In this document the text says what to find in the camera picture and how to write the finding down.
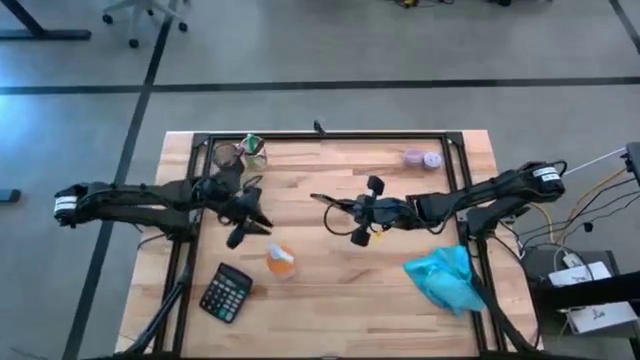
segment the orange bottle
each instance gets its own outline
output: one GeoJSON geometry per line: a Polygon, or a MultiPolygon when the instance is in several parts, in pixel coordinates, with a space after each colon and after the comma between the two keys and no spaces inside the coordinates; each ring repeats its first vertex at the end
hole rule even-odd
{"type": "Polygon", "coordinates": [[[288,246],[271,244],[267,254],[269,270],[280,280],[286,280],[296,273],[293,251],[288,246]]]}

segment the concrete floor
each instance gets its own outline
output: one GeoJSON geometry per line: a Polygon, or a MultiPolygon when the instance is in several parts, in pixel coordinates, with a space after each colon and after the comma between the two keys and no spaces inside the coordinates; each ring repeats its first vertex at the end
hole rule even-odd
{"type": "MultiPolygon", "coordinates": [[[[142,18],[127,47],[128,14],[100,20],[102,2],[22,2],[48,28],[93,32],[90,42],[3,42],[0,93],[27,86],[142,85],[161,17],[142,18]]],[[[621,0],[640,27],[640,3],[621,0]]],[[[640,55],[605,0],[483,0],[405,11],[382,0],[192,0],[190,31],[168,35],[156,85],[332,80],[450,80],[640,76],[640,55]]],[[[17,28],[0,9],[0,28],[17,28]]],[[[0,359],[59,359],[99,223],[57,227],[53,194],[111,181],[138,92],[0,95],[0,187],[23,199],[0,207],[0,359]]],[[[152,93],[127,182],[151,182],[170,130],[489,129],[500,168],[532,159],[570,167],[640,141],[640,85],[152,93]]],[[[550,206],[563,219],[576,197],[621,167],[611,158],[566,178],[550,206]]],[[[637,185],[628,185],[632,191],[637,185]]],[[[638,207],[576,233],[577,250],[611,249],[638,270],[638,207]]],[[[527,215],[521,230],[541,224],[527,215]]],[[[137,232],[116,225],[81,357],[113,349],[135,260],[137,232]]],[[[554,352],[631,359],[622,340],[545,337],[554,352]]]]}

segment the blue plastic bag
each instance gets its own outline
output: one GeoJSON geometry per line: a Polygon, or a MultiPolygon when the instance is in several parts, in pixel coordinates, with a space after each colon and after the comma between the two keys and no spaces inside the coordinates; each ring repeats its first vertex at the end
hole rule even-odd
{"type": "Polygon", "coordinates": [[[463,246],[439,248],[404,264],[404,271],[435,305],[460,316],[464,310],[481,311],[482,299],[471,285],[469,254],[463,246]]]}

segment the calculator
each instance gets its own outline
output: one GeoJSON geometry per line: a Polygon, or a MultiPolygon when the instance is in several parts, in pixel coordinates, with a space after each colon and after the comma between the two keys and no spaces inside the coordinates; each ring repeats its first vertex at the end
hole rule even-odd
{"type": "Polygon", "coordinates": [[[253,280],[247,274],[220,263],[200,299],[200,307],[215,318],[231,324],[249,296],[252,283],[253,280]]]}

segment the wooden tabletop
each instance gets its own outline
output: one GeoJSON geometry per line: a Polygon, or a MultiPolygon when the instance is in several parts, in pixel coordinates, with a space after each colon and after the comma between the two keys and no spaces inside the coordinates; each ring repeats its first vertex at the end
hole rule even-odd
{"type": "MultiPolygon", "coordinates": [[[[474,182],[497,174],[486,131],[463,131],[474,182]]],[[[156,183],[184,178],[192,133],[167,133],[156,183]]],[[[390,230],[372,237],[368,247],[330,234],[323,226],[326,208],[309,198],[325,193],[355,198],[367,191],[368,175],[386,183],[384,196],[448,192],[444,168],[407,169],[407,148],[441,152],[435,140],[270,141],[261,205],[275,227],[273,235],[248,236],[235,250],[226,247],[231,231],[205,211],[182,356],[471,356],[477,354],[470,315],[455,317],[434,306],[412,284],[402,265],[438,247],[458,244],[453,223],[439,236],[427,231],[390,230]],[[296,255],[297,273],[279,281],[265,256],[271,242],[286,244],[296,255]],[[251,295],[236,320],[227,325],[198,306],[220,262],[254,280],[251,295]]],[[[331,212],[337,230],[353,228],[346,214],[331,212]]],[[[147,229],[143,238],[158,234],[147,229]]],[[[510,233],[499,236],[515,249],[510,233]]],[[[533,339],[536,320],[524,275],[500,244],[490,241],[489,258],[504,312],[533,339]]],[[[160,240],[139,251],[122,320],[117,350],[131,344],[159,307],[171,243],[160,240]]],[[[487,314],[485,328],[490,333],[487,314]]],[[[169,320],[172,334],[175,316],[169,320]]]]}

